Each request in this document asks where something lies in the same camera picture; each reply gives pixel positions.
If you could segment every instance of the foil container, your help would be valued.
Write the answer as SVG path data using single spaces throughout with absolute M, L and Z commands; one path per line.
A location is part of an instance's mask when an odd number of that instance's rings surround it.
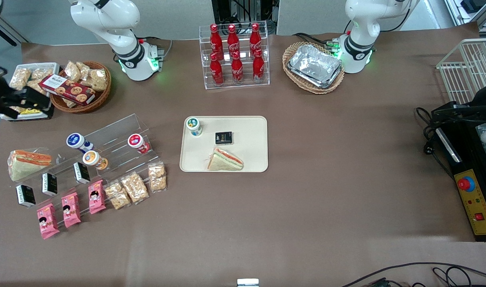
M 298 48 L 287 67 L 316 87 L 327 89 L 342 70 L 342 62 L 308 44 Z

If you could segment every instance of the brown table surface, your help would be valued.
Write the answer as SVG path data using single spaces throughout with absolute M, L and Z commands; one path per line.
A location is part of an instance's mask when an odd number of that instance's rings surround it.
M 229 287 L 256 277 L 264 287 L 337 287 L 411 261 L 486 271 L 486 243 L 474 242 L 452 180 L 423 154 L 423 123 L 414 117 L 417 106 L 447 101 L 434 66 L 476 37 L 473 24 L 382 33 L 365 70 L 325 96 L 299 89 L 283 72 L 282 53 L 298 41 L 292 36 L 270 37 L 269 86 L 210 91 L 197 41 L 175 41 L 163 72 L 144 82 L 127 78 L 105 44 L 24 44 L 26 63 L 99 61 L 114 84 L 93 113 L 1 122 L 0 286 Z M 73 131 L 87 134 L 132 113 L 158 139 L 169 190 L 42 240 L 34 210 L 19 206 L 9 188 L 9 152 L 58 147 Z M 181 171 L 182 124 L 192 115 L 266 117 L 267 171 Z M 426 266 L 382 275 L 436 282 Z

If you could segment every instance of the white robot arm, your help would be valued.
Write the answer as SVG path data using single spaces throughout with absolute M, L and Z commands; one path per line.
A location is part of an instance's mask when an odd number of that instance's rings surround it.
M 80 0 L 71 4 L 71 17 L 77 25 L 103 38 L 119 57 L 123 71 L 135 81 L 146 80 L 159 71 L 158 49 L 140 43 L 131 28 L 141 19 L 130 0 Z
M 349 35 L 339 38 L 344 71 L 358 73 L 367 63 L 381 31 L 378 19 L 395 18 L 415 8 L 419 0 L 347 0 L 345 12 L 353 21 Z

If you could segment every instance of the pink snack package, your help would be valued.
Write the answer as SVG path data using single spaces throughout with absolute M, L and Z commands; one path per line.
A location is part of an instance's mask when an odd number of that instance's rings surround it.
M 64 225 L 67 227 L 72 226 L 75 223 L 80 223 L 80 209 L 78 207 L 78 195 L 77 193 L 72 193 L 61 198 L 63 202 L 63 216 Z
M 57 229 L 57 220 L 55 219 L 55 208 L 53 204 L 48 204 L 45 207 L 37 210 L 37 218 L 39 219 L 39 230 L 41 237 L 47 239 L 59 232 Z
M 101 183 L 103 180 L 98 180 L 89 185 L 89 212 L 95 214 L 98 211 L 105 209 L 105 197 L 103 196 L 103 187 Z

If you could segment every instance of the coca-cola bottle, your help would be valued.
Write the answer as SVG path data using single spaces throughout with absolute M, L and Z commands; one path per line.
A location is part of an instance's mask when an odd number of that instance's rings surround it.
M 239 51 L 234 51 L 232 54 L 232 80 L 234 84 L 243 84 L 243 63 L 239 59 Z
M 229 46 L 229 55 L 234 55 L 234 52 L 238 52 L 239 56 L 239 39 L 236 36 L 236 26 L 234 24 L 229 24 L 229 36 L 227 37 L 227 45 Z
M 211 24 L 210 26 L 212 35 L 210 37 L 210 41 L 212 44 L 213 53 L 216 54 L 216 58 L 219 61 L 223 60 L 223 46 L 221 45 L 221 37 L 218 34 L 218 27 L 216 24 Z
M 261 35 L 259 34 L 259 23 L 252 24 L 252 35 L 250 35 L 250 58 L 254 58 L 257 49 L 261 49 Z
M 210 69 L 212 71 L 214 85 L 220 87 L 223 85 L 223 74 L 221 73 L 221 64 L 218 62 L 218 57 L 216 53 L 211 53 L 210 55 L 212 62 L 210 64 Z
M 254 51 L 254 82 L 262 83 L 265 80 L 265 61 L 263 60 L 263 51 L 257 49 Z

